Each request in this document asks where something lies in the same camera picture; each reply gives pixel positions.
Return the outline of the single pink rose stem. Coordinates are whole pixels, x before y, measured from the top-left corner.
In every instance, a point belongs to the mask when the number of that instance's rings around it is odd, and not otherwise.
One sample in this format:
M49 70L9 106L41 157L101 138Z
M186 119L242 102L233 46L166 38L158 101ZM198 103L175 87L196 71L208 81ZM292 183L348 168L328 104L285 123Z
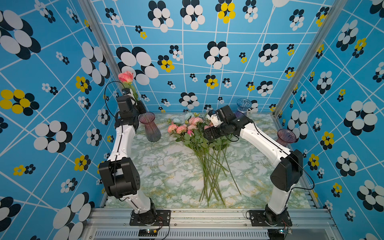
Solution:
M139 100L139 96L134 86L134 74L130 71L126 71L118 74L118 79L123 84L123 89L130 88L132 90L135 101L137 102Z

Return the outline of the pink grey ribbed glass vase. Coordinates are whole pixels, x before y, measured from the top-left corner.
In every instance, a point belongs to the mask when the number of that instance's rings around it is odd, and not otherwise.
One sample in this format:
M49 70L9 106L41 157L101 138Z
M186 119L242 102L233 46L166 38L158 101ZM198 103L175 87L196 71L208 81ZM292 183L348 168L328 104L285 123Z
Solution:
M155 123L156 116L154 113L147 112L139 116L139 122L144 125L146 137L149 142L157 142L161 139L161 131Z

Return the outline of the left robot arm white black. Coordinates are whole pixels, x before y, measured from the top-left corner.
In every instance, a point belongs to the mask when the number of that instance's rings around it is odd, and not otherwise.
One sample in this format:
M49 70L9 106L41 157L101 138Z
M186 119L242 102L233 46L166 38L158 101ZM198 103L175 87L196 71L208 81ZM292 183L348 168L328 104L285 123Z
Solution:
M116 140L107 161L99 165L106 193L133 208L141 224L152 225L157 219L153 201L141 190L141 179L132 159L132 144L139 126L139 111L129 95L117 98L119 111L115 115Z

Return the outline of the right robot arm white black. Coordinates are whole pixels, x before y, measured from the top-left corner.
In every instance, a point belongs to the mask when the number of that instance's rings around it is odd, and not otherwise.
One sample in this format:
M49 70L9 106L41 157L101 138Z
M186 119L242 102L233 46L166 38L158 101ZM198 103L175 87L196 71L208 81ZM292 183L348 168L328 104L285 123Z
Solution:
M273 140L247 116L236 117L229 106L209 111L208 119L213 126L204 130L204 137L209 142L231 134L240 137L256 147L275 167L270 176L274 187L264 216L268 225L276 226L287 216L287 202L292 189L303 175L303 154Z

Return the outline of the purple blue ribbed glass vase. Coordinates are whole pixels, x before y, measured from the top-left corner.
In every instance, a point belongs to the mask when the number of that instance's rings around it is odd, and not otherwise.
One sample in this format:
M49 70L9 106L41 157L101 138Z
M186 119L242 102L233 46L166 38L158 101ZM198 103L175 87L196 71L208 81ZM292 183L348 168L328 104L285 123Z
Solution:
M237 100L237 110L235 112L235 116L238 117L247 117L248 110L251 108L252 102L248 99L239 99Z

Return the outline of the bunch of pink flowers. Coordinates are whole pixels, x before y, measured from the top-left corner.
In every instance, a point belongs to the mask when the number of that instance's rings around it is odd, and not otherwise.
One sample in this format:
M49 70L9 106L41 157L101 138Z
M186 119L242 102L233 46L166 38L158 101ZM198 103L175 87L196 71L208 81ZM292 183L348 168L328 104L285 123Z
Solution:
M225 206L226 201L219 184L220 175L231 176L237 191L240 191L226 157L232 140L220 137L210 141L204 137L204 131L212 130L214 127L208 115L186 113L183 120L177 117L168 119L167 123L168 134L174 137L176 142L183 143L191 149L200 162L204 186L199 200L206 200L209 204L215 199Z

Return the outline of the right green circuit board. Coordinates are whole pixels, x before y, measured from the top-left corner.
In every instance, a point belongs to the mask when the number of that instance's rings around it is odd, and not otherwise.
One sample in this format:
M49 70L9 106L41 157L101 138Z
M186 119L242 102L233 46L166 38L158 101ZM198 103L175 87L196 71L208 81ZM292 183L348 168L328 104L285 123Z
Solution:
M292 230L278 230L278 229L269 229L268 235L270 240L285 240L287 236L292 234Z

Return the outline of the green circuit board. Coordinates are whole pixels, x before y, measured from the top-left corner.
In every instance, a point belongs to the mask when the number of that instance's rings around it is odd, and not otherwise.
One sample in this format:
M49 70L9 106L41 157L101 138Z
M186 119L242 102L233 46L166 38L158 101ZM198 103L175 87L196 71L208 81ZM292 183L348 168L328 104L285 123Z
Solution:
M278 230L278 229L269 229L268 235L270 240L285 240L287 236L292 234L292 230Z
M156 229L140 229L138 233L139 238L156 238L158 230Z

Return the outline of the left green circuit board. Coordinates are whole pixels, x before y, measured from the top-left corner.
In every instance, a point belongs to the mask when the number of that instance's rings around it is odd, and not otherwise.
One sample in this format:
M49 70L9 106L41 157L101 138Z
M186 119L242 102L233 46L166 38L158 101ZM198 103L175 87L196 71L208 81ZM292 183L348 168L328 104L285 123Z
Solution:
M156 229L140 229L138 233L139 238L156 238L158 230Z

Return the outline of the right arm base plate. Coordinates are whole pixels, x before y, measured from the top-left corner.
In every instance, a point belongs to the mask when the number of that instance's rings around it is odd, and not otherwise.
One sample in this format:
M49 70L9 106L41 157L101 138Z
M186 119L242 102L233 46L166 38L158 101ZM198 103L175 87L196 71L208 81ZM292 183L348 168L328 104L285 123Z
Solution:
M263 210L248 210L246 218L251 221L253 227L291 227L292 221L287 210L276 215L274 212Z

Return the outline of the left aluminium corner post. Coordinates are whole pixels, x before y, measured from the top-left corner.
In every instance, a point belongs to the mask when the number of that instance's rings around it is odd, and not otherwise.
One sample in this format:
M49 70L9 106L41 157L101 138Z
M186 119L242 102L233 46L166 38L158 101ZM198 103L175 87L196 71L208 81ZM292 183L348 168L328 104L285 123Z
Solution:
M79 4L82 8L82 11L85 14L86 19L91 25L93 34L98 42L98 46L101 48L110 72L115 81L119 82L118 74L121 72L118 68L118 64L114 60L114 55L109 47L108 41L105 37L105 34L102 29L102 25L99 23L97 17L97 12L94 10L91 1L79 0Z

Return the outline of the aluminium corner post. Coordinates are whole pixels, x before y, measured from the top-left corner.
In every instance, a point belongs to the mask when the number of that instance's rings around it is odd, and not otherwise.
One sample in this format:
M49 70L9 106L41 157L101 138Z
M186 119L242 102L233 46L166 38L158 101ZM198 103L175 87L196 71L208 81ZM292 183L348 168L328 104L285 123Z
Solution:
M98 46L101 48L110 72L115 81L119 82L118 74L121 72L118 68L118 64L114 60L114 55L109 47L108 41L105 37L105 34L102 29L102 25L99 23L97 17L97 12L94 10L91 1L79 0L79 4L82 8L82 11L85 14L86 19L91 25L93 34L98 42Z
M296 71L293 79L290 80L282 97L279 100L277 107L273 113L273 116L275 119L278 118L280 112L283 110L283 107L288 102L290 94L292 93L295 86L299 83L301 77L303 76L309 64L311 63L312 59L314 58L317 52L317 49L325 40L326 36L328 35L329 31L335 24L337 18L339 17L341 11L343 10L347 2L348 2L347 0L334 1L334 4L331 6L330 13L328 14L327 19L325 20L325 22L322 24L317 34L315 35L312 43L310 44L307 52L305 53L303 59L301 60L298 66L298 70Z

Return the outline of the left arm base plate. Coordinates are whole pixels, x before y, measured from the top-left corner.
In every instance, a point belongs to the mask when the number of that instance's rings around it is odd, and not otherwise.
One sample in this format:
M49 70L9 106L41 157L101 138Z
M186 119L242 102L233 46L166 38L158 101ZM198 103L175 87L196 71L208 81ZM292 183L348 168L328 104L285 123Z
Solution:
M131 212L130 226L139 227L160 227L169 226L171 219L171 210L156 210L156 212L148 211L143 214Z

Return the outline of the aluminium front frame rail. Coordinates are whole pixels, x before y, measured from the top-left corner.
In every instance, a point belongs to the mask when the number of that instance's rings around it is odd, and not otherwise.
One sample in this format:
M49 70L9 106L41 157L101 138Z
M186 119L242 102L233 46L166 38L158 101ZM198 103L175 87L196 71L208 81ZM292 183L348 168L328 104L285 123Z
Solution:
M269 240L269 229L292 230L286 240L341 240L328 210L294 209L291 227L253 227L247 210L172 209L170 225L130 226L128 209L96 209L91 213L83 240ZM140 229L156 229L156 238L139 238Z

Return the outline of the right aluminium corner post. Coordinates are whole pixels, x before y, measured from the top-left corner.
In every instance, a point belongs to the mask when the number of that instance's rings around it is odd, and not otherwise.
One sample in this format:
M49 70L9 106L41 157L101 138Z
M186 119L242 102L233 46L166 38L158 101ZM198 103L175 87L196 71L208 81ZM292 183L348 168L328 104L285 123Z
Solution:
M317 52L317 49L325 40L326 36L328 35L329 31L335 24L337 18L339 17L341 11L343 10L347 2L348 2L347 0L334 1L334 4L331 6L330 13L328 14L327 19L325 20L325 22L322 24L317 34L315 35L312 43L310 44L307 52L305 53L303 59L301 60L298 66L298 70L296 71L293 79L290 80L282 97L279 100L277 107L273 113L273 116L275 119L278 118L280 112L283 110L283 107L288 102L290 94L292 93L295 86L299 83L301 77L303 76L309 64L311 63L312 59L314 58Z

